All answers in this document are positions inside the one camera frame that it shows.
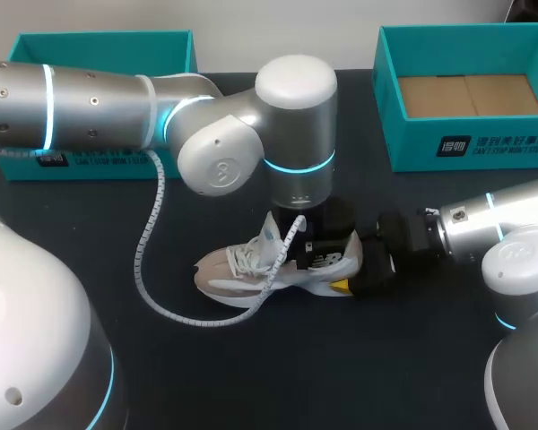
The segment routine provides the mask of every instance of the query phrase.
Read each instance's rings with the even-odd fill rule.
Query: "black tabletop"
[[[369,71],[339,72],[334,193],[362,227],[380,211],[444,203],[538,178],[538,170],[393,174]],[[215,74],[226,93],[250,73]],[[238,311],[193,285],[203,255],[255,236],[271,207],[263,170],[234,194],[205,198],[168,181],[145,283],[168,309],[218,319]],[[82,281],[125,370],[133,430],[493,429],[486,360],[502,331],[478,265],[444,265],[374,300],[273,294],[251,320],[197,329],[137,295],[133,259],[153,181],[7,184],[0,215]]]

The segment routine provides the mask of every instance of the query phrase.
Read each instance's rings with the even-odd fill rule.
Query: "blue led ring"
[[[329,164],[333,160],[333,158],[334,158],[334,151],[331,154],[331,157],[323,161],[321,164],[317,164],[316,166],[313,166],[312,168],[282,168],[281,166],[277,166],[273,164],[271,161],[268,161],[267,159],[264,159],[264,162],[267,166],[269,166],[270,168],[274,170],[277,170],[278,172],[288,173],[291,175],[303,175],[305,173],[316,172],[320,168],[323,168],[324,166]]]

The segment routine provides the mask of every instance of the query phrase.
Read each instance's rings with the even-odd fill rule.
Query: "sneaker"
[[[259,236],[243,245],[218,249],[202,258],[195,266],[195,284],[206,296],[225,305],[249,308],[265,286],[265,280],[281,251],[283,241],[271,212],[267,214]],[[344,255],[325,261],[318,268],[298,270],[295,261],[284,262],[271,290],[297,286],[327,297],[347,297],[334,291],[331,282],[355,275],[362,264],[362,246],[356,231]]]

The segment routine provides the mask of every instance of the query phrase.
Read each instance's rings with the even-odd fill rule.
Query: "shoelace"
[[[227,262],[235,278],[242,279],[243,275],[266,275],[271,266],[259,267],[258,236],[253,237],[244,245],[234,245],[225,248]]]

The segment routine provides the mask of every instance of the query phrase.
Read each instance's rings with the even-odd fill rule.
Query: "shoe logo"
[[[336,262],[341,261],[342,258],[343,258],[343,255],[341,253],[330,253],[327,255],[318,255],[315,258],[315,260],[313,260],[313,264],[311,264],[311,267],[319,268],[319,267],[331,266],[335,264]]]

